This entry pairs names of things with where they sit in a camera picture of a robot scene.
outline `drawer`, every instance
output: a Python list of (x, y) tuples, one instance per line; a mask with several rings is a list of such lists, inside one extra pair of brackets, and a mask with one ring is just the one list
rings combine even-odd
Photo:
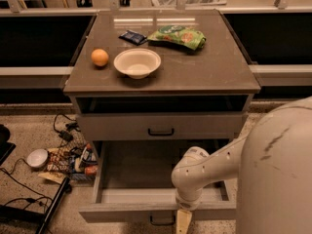
[(88, 141), (139, 139), (234, 138), (247, 115), (227, 113), (154, 113), (80, 115), (78, 124)]
[[(99, 169), (91, 204), (79, 213), (88, 222), (149, 221), (174, 224), (176, 190), (171, 172), (190, 146), (209, 152), (224, 140), (106, 141), (102, 144)], [(236, 203), (227, 181), (205, 187), (195, 220), (234, 219)]]

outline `bowl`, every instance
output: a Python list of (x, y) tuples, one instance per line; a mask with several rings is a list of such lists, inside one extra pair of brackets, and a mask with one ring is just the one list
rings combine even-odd
[(130, 49), (114, 60), (116, 69), (134, 79), (142, 79), (155, 71), (161, 63), (157, 53), (147, 49)]
[(37, 149), (27, 157), (27, 164), (32, 168), (42, 168), (48, 160), (48, 151), (46, 149)]

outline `green bag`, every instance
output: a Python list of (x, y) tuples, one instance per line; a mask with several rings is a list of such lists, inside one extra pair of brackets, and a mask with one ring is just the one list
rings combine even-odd
[(166, 25), (147, 37), (149, 41), (165, 41), (196, 50), (204, 47), (205, 35), (194, 28), (180, 25)]

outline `robotic arm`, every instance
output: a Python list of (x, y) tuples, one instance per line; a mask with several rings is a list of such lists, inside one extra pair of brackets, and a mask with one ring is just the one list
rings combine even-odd
[[(172, 173), (182, 208), (177, 225), (183, 225), (179, 214), (191, 215), (200, 204), (205, 185), (237, 176), (236, 233), (310, 233), (311, 146), (312, 97), (308, 97), (267, 113), (247, 136), (211, 156), (191, 147)], [(177, 233), (186, 232), (177, 226)]]

